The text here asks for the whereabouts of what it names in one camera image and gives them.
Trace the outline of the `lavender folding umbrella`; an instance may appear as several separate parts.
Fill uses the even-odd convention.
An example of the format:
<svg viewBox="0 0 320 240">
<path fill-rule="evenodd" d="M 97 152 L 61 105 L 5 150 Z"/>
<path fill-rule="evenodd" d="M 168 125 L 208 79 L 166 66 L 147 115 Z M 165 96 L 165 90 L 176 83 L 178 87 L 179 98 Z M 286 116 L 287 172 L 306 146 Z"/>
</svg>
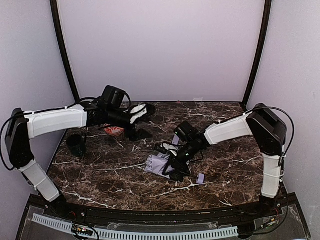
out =
<svg viewBox="0 0 320 240">
<path fill-rule="evenodd" d="M 171 180 L 169 176 L 162 175 L 162 171 L 163 171 L 165 164 L 167 163 L 168 160 L 169 159 L 160 158 L 160 157 L 158 157 L 158 155 L 150 155 L 146 160 L 146 167 L 145 167 L 144 171 L 146 173 L 152 173 L 154 175 Z M 187 177 L 195 178 L 196 184 L 198 184 L 198 185 L 202 185 L 205 181 L 205 175 L 203 173 L 199 173 L 197 176 L 190 174 Z M 184 180 L 171 180 L 171 181 L 183 182 Z"/>
</svg>

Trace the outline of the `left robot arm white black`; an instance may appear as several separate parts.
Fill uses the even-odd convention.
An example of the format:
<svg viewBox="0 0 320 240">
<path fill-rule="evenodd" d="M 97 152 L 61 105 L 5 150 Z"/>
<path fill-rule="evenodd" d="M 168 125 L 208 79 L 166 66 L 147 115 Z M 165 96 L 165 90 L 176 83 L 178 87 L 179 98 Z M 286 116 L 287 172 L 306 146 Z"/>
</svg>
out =
<svg viewBox="0 0 320 240">
<path fill-rule="evenodd" d="M 107 124 L 123 128 L 131 141 L 146 139 L 151 134 L 137 129 L 136 125 L 152 116 L 155 111 L 155 106 L 149 103 L 140 103 L 124 110 L 101 98 L 38 111 L 16 108 L 1 126 L 0 150 L 7 152 L 9 160 L 2 164 L 7 171 L 19 171 L 48 203 L 63 201 L 64 195 L 33 153 L 32 143 L 37 138 L 44 140 L 43 146 L 47 147 L 49 137 L 53 137 L 57 144 L 66 130 Z"/>
</svg>

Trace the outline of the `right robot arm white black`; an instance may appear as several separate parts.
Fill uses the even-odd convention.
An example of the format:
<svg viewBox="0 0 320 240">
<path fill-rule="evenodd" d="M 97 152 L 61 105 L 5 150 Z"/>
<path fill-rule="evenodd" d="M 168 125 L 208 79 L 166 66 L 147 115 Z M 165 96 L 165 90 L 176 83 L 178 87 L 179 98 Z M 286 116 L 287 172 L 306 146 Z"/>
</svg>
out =
<svg viewBox="0 0 320 240">
<path fill-rule="evenodd" d="M 173 145 L 172 148 L 169 148 L 170 143 L 161 144 L 161 148 L 170 154 L 162 174 L 181 181 L 191 175 L 189 163 L 198 153 L 210 146 L 248 137 L 255 141 L 263 158 L 260 194 L 264 198 L 274 199 L 279 192 L 285 158 L 295 136 L 293 131 L 290 140 L 287 140 L 288 127 L 277 112 L 286 115 L 290 122 L 293 121 L 283 109 L 263 103 L 256 104 L 253 109 L 236 117 L 214 122 L 202 130 L 183 121 L 174 129 L 174 133 L 184 144 Z"/>
</svg>

